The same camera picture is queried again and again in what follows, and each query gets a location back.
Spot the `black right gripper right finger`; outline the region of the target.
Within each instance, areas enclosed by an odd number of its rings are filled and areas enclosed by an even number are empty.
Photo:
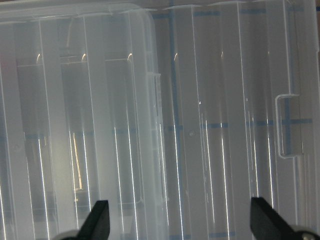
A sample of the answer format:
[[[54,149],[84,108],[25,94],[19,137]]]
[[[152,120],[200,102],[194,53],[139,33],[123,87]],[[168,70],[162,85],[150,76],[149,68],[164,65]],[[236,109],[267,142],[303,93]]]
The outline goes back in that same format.
[[[250,229],[256,240],[299,240],[300,235],[263,197],[250,201]]]

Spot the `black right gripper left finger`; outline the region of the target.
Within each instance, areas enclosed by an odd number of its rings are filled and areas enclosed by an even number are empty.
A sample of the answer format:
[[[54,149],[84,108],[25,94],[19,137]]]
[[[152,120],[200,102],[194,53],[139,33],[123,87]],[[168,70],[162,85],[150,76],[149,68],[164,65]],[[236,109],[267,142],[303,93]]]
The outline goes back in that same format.
[[[108,200],[98,200],[80,228],[77,240],[108,240],[110,213]]]

